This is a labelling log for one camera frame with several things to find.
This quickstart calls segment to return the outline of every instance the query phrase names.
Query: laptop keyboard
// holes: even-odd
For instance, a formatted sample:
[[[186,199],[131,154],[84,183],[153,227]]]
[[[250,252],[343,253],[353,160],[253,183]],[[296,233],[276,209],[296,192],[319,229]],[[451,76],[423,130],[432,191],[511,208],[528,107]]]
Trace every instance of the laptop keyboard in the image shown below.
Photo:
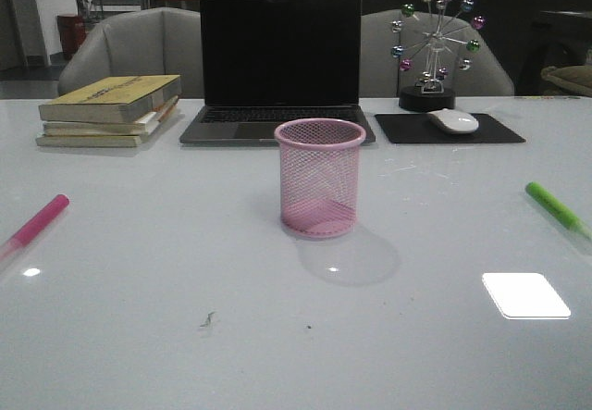
[[[210,108],[203,117],[203,123],[220,122],[284,122],[299,118],[338,118],[341,120],[357,121],[358,107],[233,107]]]

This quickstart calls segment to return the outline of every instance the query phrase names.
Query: red trash bin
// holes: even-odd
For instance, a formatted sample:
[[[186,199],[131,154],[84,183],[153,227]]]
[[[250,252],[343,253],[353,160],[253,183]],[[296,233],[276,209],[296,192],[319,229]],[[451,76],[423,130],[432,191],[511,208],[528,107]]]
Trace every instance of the red trash bin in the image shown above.
[[[86,39],[84,19],[76,14],[64,14],[57,16],[57,29],[62,43],[64,59],[70,60],[74,53]]]

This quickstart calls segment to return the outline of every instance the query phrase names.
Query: laptop screen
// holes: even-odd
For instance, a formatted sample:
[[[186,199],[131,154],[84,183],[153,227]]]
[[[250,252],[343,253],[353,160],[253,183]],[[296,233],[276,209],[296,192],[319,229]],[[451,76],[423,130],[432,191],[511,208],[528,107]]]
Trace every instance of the laptop screen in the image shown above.
[[[201,0],[209,106],[358,103],[361,0]]]

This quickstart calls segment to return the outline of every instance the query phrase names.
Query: ferris wheel ornament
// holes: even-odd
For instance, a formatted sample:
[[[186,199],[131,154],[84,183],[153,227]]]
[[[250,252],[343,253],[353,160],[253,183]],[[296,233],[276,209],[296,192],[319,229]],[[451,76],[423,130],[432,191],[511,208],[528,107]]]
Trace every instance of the ferris wheel ornament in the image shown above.
[[[443,54],[454,54],[450,49],[453,44],[460,44],[466,50],[466,56],[460,58],[457,63],[458,70],[468,71],[473,64],[472,54],[479,51],[481,44],[478,40],[463,41],[455,38],[455,35],[465,29],[473,28],[479,31],[485,26],[485,19],[475,16],[468,25],[458,28],[450,24],[462,14],[473,11],[474,0],[462,0],[458,12],[453,17],[445,17],[446,11],[454,0],[422,0],[427,4],[429,13],[429,31],[419,32],[423,39],[410,46],[397,44],[390,50],[391,55],[399,60],[401,72],[412,71],[415,67],[415,58],[425,50],[425,67],[418,75],[414,86],[401,89],[399,94],[399,106],[412,111],[428,112],[442,108],[454,108],[455,93],[444,87],[444,80],[449,76],[450,70],[444,65]],[[403,19],[395,19],[391,23],[392,32],[399,35],[405,29],[404,19],[417,18],[414,5],[407,4],[401,8]]]

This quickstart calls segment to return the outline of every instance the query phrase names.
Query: pink marker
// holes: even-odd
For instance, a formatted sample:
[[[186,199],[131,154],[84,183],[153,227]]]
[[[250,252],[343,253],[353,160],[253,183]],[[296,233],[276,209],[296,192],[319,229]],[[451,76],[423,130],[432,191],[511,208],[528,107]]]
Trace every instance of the pink marker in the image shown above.
[[[56,216],[66,207],[70,201],[64,194],[58,194],[49,204],[43,207],[31,220],[25,223],[20,230],[0,246],[0,272],[6,268],[3,264],[16,251],[27,246]]]

